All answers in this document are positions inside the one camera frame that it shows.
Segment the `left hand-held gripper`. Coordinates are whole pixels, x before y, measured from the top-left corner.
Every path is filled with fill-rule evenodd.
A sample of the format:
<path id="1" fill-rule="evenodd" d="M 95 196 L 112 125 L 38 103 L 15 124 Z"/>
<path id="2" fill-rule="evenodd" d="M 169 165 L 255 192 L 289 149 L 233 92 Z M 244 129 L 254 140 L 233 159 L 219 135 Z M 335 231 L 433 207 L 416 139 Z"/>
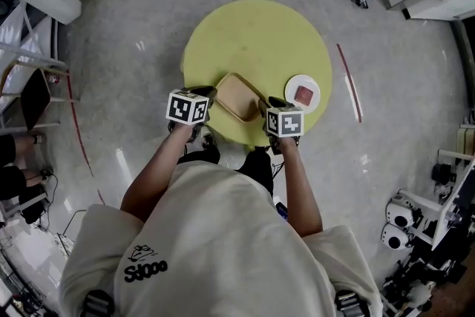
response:
<path id="1" fill-rule="evenodd" d="M 193 127 L 188 143 L 193 143 L 200 129 L 209 120 L 209 108 L 214 105 L 217 89 L 210 85 L 173 90 L 168 97 L 166 119 L 168 131 L 177 124 Z"/>

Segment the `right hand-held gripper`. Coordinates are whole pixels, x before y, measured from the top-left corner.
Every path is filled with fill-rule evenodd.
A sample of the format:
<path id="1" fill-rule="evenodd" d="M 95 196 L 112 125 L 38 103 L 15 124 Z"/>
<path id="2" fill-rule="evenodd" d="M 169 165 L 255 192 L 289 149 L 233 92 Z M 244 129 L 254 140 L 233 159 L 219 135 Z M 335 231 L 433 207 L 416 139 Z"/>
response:
<path id="1" fill-rule="evenodd" d="M 301 108 L 278 97 L 269 97 L 268 105 L 264 100 L 258 100 L 259 112 L 266 120 L 264 131 L 269 137 L 272 152 L 281 154 L 278 139 L 289 137 L 296 145 L 299 144 L 300 137 L 304 134 L 304 113 Z"/>

